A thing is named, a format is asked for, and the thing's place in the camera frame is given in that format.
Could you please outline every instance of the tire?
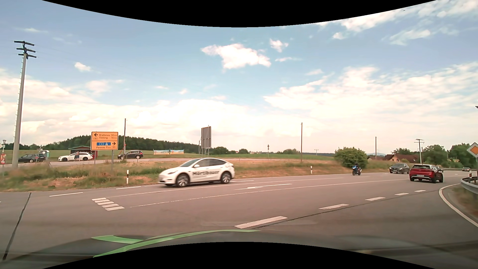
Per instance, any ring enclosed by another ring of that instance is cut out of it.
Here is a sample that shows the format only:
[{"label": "tire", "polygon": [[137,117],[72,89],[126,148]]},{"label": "tire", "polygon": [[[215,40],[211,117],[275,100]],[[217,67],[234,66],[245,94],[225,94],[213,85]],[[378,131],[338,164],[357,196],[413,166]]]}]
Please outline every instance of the tire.
[{"label": "tire", "polygon": [[229,182],[231,182],[231,174],[229,174],[229,172],[222,173],[221,183],[222,184],[228,184]]},{"label": "tire", "polygon": [[185,174],[181,174],[176,178],[176,187],[184,188],[189,185],[189,177]]}]

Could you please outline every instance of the windshield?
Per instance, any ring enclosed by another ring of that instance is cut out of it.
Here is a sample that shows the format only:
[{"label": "windshield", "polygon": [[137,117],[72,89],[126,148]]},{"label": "windshield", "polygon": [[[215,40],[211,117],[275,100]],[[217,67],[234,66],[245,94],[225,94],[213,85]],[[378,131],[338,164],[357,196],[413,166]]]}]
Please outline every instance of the windshield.
[{"label": "windshield", "polygon": [[187,162],[181,164],[179,167],[188,167],[188,166],[191,166],[192,164],[194,164],[195,162],[197,162],[197,161],[200,160],[200,159],[201,159],[201,158],[187,161]]}]

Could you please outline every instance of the black suv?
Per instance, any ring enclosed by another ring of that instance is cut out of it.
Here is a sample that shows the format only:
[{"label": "black suv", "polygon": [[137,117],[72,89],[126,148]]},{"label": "black suv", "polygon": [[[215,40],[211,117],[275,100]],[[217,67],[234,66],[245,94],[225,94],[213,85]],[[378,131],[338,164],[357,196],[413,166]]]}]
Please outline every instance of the black suv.
[{"label": "black suv", "polygon": [[[124,154],[118,155],[118,159],[123,160]],[[130,150],[126,153],[126,159],[141,159],[144,157],[144,154],[140,150]]]},{"label": "black suv", "polygon": [[410,174],[410,167],[406,163],[396,163],[390,168],[390,173]]},{"label": "black suv", "polygon": [[46,159],[46,156],[43,154],[27,154],[18,158],[19,163],[34,163],[34,162],[43,162]]}]

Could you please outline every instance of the green marking on hood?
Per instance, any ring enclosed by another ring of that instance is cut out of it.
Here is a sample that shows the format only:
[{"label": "green marking on hood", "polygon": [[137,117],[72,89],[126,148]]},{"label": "green marking on hood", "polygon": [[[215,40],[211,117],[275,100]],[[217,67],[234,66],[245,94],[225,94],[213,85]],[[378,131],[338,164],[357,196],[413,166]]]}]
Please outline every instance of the green marking on hood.
[{"label": "green marking on hood", "polygon": [[125,244],[134,244],[134,243],[143,241],[142,239],[124,238],[124,237],[119,237],[114,235],[96,236],[96,237],[92,237],[92,239],[115,242],[115,243],[125,243]]},{"label": "green marking on hood", "polygon": [[189,236],[194,236],[194,235],[209,234],[209,233],[214,233],[214,232],[243,232],[243,233],[249,233],[249,232],[259,232],[259,230],[211,230],[211,231],[202,231],[202,232],[188,233],[188,234],[182,234],[182,235],[173,235],[173,236],[169,236],[169,237],[163,237],[163,238],[158,238],[158,239],[154,239],[154,240],[143,241],[143,242],[136,243],[136,244],[133,244],[133,245],[120,247],[118,249],[115,249],[115,250],[112,250],[112,251],[109,251],[109,252],[105,252],[103,254],[98,254],[98,255],[95,255],[93,257],[99,257],[99,256],[104,256],[104,255],[109,255],[109,254],[125,252],[125,251],[135,249],[135,248],[138,248],[138,247],[152,245],[152,244],[156,244],[156,243],[160,243],[160,242],[164,242],[164,241],[169,241],[169,240],[174,240],[174,239],[189,237]]}]

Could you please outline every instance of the white station wagon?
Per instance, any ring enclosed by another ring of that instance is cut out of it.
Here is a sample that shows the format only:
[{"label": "white station wagon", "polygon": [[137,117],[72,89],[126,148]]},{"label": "white station wagon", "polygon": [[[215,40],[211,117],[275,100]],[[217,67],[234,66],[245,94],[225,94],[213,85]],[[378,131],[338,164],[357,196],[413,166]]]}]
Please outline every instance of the white station wagon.
[{"label": "white station wagon", "polygon": [[182,165],[164,170],[159,174],[158,183],[179,188],[191,183],[215,182],[228,184],[234,178],[234,165],[216,158],[199,158]]}]

